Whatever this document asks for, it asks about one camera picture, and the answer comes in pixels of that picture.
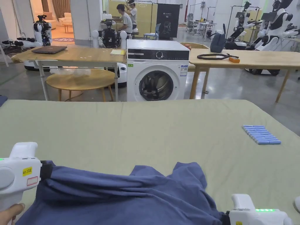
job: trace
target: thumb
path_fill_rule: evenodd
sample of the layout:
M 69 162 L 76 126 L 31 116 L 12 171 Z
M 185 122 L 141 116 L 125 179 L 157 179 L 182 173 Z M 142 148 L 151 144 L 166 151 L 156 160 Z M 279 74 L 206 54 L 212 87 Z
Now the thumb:
M 9 221 L 16 215 L 19 215 L 25 209 L 25 204 L 14 204 L 9 209 L 0 212 L 1 220 L 9 223 Z

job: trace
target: yellow sticker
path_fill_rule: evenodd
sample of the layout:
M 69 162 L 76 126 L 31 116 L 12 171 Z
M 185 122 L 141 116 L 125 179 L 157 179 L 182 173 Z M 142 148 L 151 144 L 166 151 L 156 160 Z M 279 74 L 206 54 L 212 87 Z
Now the yellow sticker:
M 32 174 L 32 167 L 23 169 L 23 177 Z

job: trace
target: gray t-shirt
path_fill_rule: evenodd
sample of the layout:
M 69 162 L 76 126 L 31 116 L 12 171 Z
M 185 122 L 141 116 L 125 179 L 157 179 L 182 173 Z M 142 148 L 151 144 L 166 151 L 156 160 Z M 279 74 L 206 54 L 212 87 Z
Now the gray t-shirt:
M 132 21 L 127 13 L 124 13 L 123 16 L 120 17 L 123 20 L 123 24 L 127 24 L 127 28 L 124 29 L 127 33 L 132 33 Z
M 130 18 L 131 18 L 132 24 L 137 25 L 137 9 L 136 8 L 130 9 L 130 13 L 131 13 Z

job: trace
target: black backpack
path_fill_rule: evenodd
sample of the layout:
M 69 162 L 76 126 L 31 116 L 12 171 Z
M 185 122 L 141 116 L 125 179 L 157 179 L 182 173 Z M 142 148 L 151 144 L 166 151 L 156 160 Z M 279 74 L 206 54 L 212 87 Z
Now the black backpack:
M 223 24 L 223 29 L 224 29 L 224 34 L 220 34 L 220 33 L 214 33 L 211 36 L 214 35 L 214 38 L 211 41 L 211 45 L 210 45 L 210 51 L 211 52 L 216 52 L 216 53 L 221 53 L 222 50 L 225 47 L 225 42 L 226 42 L 226 28 L 225 28 L 225 24 Z

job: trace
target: poster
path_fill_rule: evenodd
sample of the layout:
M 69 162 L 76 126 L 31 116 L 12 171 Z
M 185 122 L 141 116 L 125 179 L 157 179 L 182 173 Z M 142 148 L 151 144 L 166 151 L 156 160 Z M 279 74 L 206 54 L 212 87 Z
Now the poster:
M 158 4 L 156 24 L 163 24 L 163 32 L 171 38 L 177 37 L 180 5 Z

